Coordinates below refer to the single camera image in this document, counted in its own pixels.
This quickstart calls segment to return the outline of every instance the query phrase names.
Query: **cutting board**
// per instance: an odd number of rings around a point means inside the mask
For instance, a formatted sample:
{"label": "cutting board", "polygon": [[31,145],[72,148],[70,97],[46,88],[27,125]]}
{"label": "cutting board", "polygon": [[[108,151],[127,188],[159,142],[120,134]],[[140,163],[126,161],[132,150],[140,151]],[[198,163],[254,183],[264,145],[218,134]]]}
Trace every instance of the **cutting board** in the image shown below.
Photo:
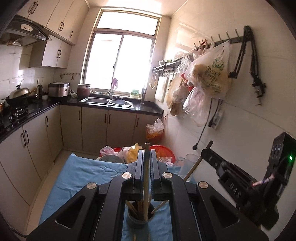
{"label": "cutting board", "polygon": [[176,76],[170,84],[170,88],[167,92],[166,99],[165,99],[169,109],[172,108],[172,105],[173,105],[173,92],[181,86],[182,80],[183,80],[182,77]]}
{"label": "cutting board", "polygon": [[158,78],[158,84],[155,92],[155,99],[157,99],[160,102],[163,102],[165,98],[165,91],[166,91],[167,85],[168,85],[168,78],[160,76]]}

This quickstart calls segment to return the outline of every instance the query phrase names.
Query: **black cable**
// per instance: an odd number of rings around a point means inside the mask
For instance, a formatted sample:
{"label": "black cable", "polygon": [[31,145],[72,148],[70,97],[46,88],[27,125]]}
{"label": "black cable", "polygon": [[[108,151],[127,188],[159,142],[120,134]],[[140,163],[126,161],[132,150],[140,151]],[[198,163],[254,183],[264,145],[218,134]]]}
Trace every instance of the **black cable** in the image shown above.
{"label": "black cable", "polygon": [[212,126],[212,124],[213,124],[214,117],[215,117],[215,115],[216,115],[216,113],[217,113],[217,111],[218,111],[218,108],[219,108],[219,104],[220,104],[220,99],[218,100],[217,108],[216,108],[216,110],[215,110],[215,113],[214,113],[214,115],[213,115],[212,119],[211,119],[211,120],[210,120],[210,122],[209,122],[209,125],[208,125],[208,127],[211,127],[211,126]]}
{"label": "black cable", "polygon": [[207,116],[207,121],[206,121],[206,123],[205,123],[204,128],[202,129],[202,132],[201,132],[201,134],[200,134],[200,137],[199,137],[197,143],[192,147],[193,150],[197,150],[197,145],[198,145],[198,143],[200,142],[200,139],[201,139],[201,137],[202,137],[202,135],[203,135],[203,132],[204,132],[204,130],[205,130],[205,127],[207,126],[207,122],[209,121],[209,117],[210,117],[210,113],[211,113],[211,108],[212,108],[212,102],[213,102],[213,98],[211,98],[210,109],[209,109],[209,114],[208,114],[208,116]]}
{"label": "black cable", "polygon": [[16,231],[14,228],[10,227],[11,231],[13,231],[14,233],[16,233],[18,236],[21,236],[22,238],[27,238],[28,235],[24,235],[24,234],[21,234],[19,233],[18,231]]}

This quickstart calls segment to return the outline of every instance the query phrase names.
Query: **window pane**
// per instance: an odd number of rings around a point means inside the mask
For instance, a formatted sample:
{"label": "window pane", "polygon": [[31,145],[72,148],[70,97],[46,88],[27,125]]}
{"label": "window pane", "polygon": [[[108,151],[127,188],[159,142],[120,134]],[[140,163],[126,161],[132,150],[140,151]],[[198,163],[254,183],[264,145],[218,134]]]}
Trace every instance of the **window pane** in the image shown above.
{"label": "window pane", "polygon": [[157,19],[123,12],[103,12],[97,28],[113,28],[154,35]]}
{"label": "window pane", "polygon": [[91,47],[86,70],[85,83],[92,88],[111,88],[113,65],[115,64],[120,40],[120,34],[96,34]]}
{"label": "window pane", "polygon": [[116,91],[141,92],[149,76],[151,39],[124,35],[114,77],[118,79]]}

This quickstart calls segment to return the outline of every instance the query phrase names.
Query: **double basin sink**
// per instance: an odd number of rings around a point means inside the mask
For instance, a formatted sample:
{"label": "double basin sink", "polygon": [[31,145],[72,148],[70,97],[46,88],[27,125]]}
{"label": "double basin sink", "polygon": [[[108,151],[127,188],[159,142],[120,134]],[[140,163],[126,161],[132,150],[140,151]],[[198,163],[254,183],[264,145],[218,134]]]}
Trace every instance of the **double basin sink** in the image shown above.
{"label": "double basin sink", "polygon": [[97,105],[111,105],[111,106],[118,106],[118,107],[127,107],[127,108],[133,108],[133,103],[130,101],[125,101],[121,99],[104,99],[104,98],[96,98],[96,97],[88,97],[80,102],[84,103],[92,103]]}

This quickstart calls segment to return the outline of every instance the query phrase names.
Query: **tile floor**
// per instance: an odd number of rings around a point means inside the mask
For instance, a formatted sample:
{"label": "tile floor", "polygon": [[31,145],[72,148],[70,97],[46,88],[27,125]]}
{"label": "tile floor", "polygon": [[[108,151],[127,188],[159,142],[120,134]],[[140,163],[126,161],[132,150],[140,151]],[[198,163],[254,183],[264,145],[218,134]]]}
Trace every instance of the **tile floor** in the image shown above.
{"label": "tile floor", "polygon": [[88,155],[84,153],[79,152],[72,152],[67,150],[62,150],[59,155],[56,158],[55,164],[53,168],[50,170],[49,174],[47,175],[38,195],[37,198],[33,204],[33,207],[31,209],[31,213],[29,214],[29,220],[27,224],[27,230],[26,234],[31,233],[39,224],[39,219],[41,217],[42,210],[44,208],[44,205],[46,203],[47,197],[49,196],[49,193],[61,171],[63,168],[65,162],[67,161],[70,154],[74,153],[75,155],[83,158],[89,158],[89,159],[96,159],[98,156],[94,155]]}

